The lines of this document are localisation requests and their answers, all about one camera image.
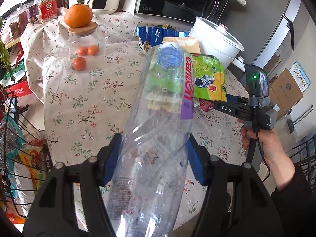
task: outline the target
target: orange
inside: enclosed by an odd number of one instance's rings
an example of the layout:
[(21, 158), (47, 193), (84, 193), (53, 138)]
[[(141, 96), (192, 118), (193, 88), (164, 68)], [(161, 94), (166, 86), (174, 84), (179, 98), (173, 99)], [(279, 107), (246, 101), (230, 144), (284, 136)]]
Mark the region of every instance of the orange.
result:
[(91, 45), (88, 48), (88, 55), (97, 55), (99, 52), (99, 46), (98, 45)]
[(72, 61), (72, 67), (75, 70), (81, 71), (84, 70), (87, 66), (87, 62), (83, 57), (77, 57)]
[(88, 53), (88, 47), (86, 46), (79, 47), (78, 50), (76, 50), (76, 53), (79, 56), (85, 56)]
[(85, 4), (74, 4), (69, 8), (64, 17), (64, 22), (71, 28), (88, 25), (93, 18), (92, 10)]

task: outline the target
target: blue package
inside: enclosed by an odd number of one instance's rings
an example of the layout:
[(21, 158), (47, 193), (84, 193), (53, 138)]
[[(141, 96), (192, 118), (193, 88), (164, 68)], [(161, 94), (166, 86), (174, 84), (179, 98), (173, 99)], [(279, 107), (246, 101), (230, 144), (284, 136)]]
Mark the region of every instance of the blue package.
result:
[(139, 46), (148, 51), (151, 47), (162, 44), (164, 37), (188, 37), (190, 32), (178, 32), (158, 27), (138, 27)]

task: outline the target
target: hand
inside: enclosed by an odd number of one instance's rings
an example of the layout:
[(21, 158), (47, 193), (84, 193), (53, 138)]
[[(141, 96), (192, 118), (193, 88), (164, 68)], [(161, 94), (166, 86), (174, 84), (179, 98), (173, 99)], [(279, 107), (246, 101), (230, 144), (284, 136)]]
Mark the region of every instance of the hand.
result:
[[(244, 150), (249, 147), (249, 140), (246, 135), (250, 138), (257, 139), (256, 134), (252, 129), (247, 130), (246, 127), (242, 126), (241, 132), (241, 142)], [(261, 129), (258, 133), (259, 140), (263, 143), (263, 154), (264, 158), (270, 167), (271, 174), (276, 183), (276, 188), (278, 191), (284, 189), (292, 180), (295, 173), (295, 167), (291, 159), (284, 152), (280, 139), (275, 130), (263, 130)]]
[[(253, 139), (257, 139), (257, 136), (252, 129), (247, 130), (244, 126), (241, 127), (240, 132), (242, 136), (242, 148), (244, 150), (247, 150), (250, 142), (247, 139), (246, 135)], [(285, 154), (280, 143), (280, 139), (275, 130), (260, 129), (258, 136), (259, 140), (263, 143), (264, 158), (266, 159), (268, 164), (278, 159), (280, 155)]]

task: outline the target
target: purple label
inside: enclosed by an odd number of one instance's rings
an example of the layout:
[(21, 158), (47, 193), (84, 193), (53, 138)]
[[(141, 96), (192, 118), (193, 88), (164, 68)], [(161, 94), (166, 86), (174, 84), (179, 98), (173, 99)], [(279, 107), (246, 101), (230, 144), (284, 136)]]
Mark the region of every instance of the purple label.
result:
[(184, 54), (183, 95), (180, 119), (193, 119), (193, 62), (190, 54)]
[(29, 8), (26, 9), (26, 13), (27, 13), (27, 20), (29, 23), (33, 23), (36, 21), (36, 7), (37, 5), (34, 4), (32, 6), (30, 6)]

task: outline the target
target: shelf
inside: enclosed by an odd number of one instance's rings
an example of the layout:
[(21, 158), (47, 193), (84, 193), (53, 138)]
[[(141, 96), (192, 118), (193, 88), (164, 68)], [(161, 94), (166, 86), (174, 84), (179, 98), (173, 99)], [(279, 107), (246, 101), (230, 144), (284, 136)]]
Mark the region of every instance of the shelf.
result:
[(6, 49), (9, 49), (10, 47), (12, 47), (13, 45), (16, 45), (18, 42), (20, 42), (20, 38), (15, 39), (13, 42), (9, 42), (5, 45)]

